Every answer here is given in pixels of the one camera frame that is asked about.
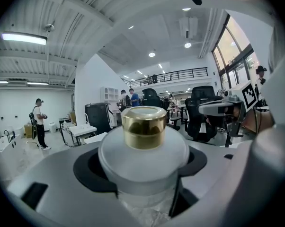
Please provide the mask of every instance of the black chair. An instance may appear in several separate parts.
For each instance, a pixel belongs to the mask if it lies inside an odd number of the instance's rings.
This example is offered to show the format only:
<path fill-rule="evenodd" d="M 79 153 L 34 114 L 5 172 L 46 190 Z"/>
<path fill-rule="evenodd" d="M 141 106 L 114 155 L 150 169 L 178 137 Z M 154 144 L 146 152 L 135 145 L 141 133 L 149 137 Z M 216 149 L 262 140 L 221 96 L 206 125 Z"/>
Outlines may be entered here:
<path fill-rule="evenodd" d="M 176 118 L 171 118 L 171 121 L 174 122 L 173 125 L 169 124 L 169 100 L 165 99 L 164 101 L 161 101 L 161 99 L 157 96 L 157 93 L 154 89 L 152 88 L 147 88 L 142 91 L 142 104 L 143 106 L 155 106 L 155 107 L 160 107 L 163 108 L 164 110 L 167 111 L 167 126 L 179 131 L 180 127 L 177 126 L 177 120 L 179 120 L 181 117 L 176 117 Z"/>
<path fill-rule="evenodd" d="M 202 86 L 193 88 L 191 98 L 185 100 L 190 117 L 187 133 L 193 137 L 194 141 L 208 142 L 217 134 L 217 127 L 211 126 L 206 122 L 206 117 L 198 112 L 197 106 L 220 99 L 221 97 L 215 95 L 212 86 Z M 202 123 L 205 123 L 206 133 L 200 133 Z"/>
<path fill-rule="evenodd" d="M 175 117 L 175 118 L 172 117 L 171 121 L 173 122 L 173 126 L 169 124 L 169 120 L 170 120 L 170 110 L 168 110 L 169 105 L 170 105 L 170 101 L 167 98 L 165 98 L 163 100 L 162 108 L 167 111 L 167 126 L 179 131 L 180 126 L 177 126 L 177 121 L 180 120 L 181 117 Z"/>

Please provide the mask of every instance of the cap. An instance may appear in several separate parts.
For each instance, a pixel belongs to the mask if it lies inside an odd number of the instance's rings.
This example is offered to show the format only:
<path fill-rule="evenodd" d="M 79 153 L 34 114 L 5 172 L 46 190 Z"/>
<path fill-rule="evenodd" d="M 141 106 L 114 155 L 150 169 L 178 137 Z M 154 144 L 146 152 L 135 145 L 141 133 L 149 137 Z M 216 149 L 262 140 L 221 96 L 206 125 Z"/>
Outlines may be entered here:
<path fill-rule="evenodd" d="M 139 106 L 122 112 L 125 143 L 136 149 L 152 149 L 163 143 L 167 111 Z"/>
<path fill-rule="evenodd" d="M 258 66 L 256 69 L 256 74 L 260 73 L 261 71 L 267 71 L 267 69 L 264 68 L 263 66 Z"/>

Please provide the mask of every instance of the white cabinet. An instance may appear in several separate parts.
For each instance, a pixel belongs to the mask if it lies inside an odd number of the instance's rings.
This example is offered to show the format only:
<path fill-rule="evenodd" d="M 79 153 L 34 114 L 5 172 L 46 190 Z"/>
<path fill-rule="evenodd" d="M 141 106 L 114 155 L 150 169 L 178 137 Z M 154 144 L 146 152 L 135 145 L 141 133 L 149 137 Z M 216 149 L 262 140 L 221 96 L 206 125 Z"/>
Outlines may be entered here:
<path fill-rule="evenodd" d="M 100 102 L 110 103 L 115 106 L 119 101 L 119 91 L 118 89 L 111 87 L 101 87 L 100 89 Z"/>

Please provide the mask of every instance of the man in white shirt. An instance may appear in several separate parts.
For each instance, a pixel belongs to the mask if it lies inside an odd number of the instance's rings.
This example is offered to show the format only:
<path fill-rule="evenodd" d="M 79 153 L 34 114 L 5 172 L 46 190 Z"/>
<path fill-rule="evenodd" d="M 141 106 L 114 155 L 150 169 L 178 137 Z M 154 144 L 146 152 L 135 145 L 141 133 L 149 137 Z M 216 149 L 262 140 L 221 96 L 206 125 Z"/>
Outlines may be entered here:
<path fill-rule="evenodd" d="M 35 106 L 33 108 L 33 115 L 36 120 L 38 142 L 41 145 L 41 149 L 48 150 L 51 149 L 51 147 L 45 144 L 45 129 L 44 129 L 44 119 L 46 119 L 47 116 L 41 114 L 39 108 L 42 105 L 42 102 L 43 101 L 40 98 L 36 100 Z"/>

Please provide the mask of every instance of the desk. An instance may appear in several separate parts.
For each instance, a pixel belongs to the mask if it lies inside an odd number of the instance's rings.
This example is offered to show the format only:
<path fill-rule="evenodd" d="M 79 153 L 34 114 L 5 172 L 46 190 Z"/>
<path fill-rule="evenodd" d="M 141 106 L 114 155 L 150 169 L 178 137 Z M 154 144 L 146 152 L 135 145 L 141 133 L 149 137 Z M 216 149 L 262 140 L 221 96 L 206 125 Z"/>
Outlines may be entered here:
<path fill-rule="evenodd" d="M 70 127 L 69 130 L 76 138 L 77 145 L 80 146 L 81 142 L 79 140 L 79 137 L 95 132 L 97 128 L 91 125 L 88 125 L 88 124 L 84 124 L 84 125 L 77 125 L 77 126 Z"/>

